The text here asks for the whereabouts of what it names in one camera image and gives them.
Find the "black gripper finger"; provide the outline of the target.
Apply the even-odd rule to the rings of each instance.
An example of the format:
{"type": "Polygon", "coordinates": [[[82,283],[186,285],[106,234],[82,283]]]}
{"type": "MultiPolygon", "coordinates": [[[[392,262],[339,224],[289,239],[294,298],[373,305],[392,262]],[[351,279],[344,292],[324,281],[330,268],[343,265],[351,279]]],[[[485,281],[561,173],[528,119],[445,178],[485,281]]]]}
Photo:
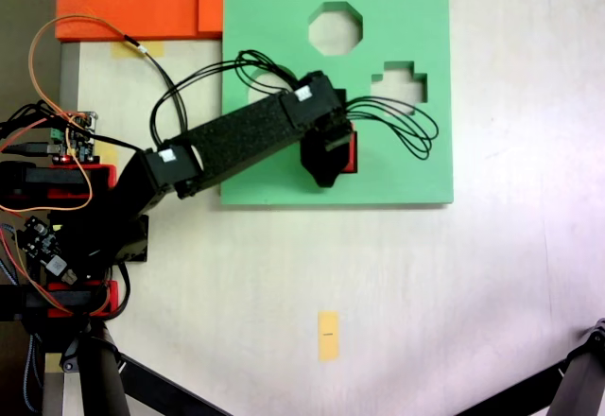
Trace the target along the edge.
{"type": "Polygon", "coordinates": [[[353,136],[352,128],[334,128],[323,134],[323,144],[327,152],[337,147],[349,145],[353,136]]]}

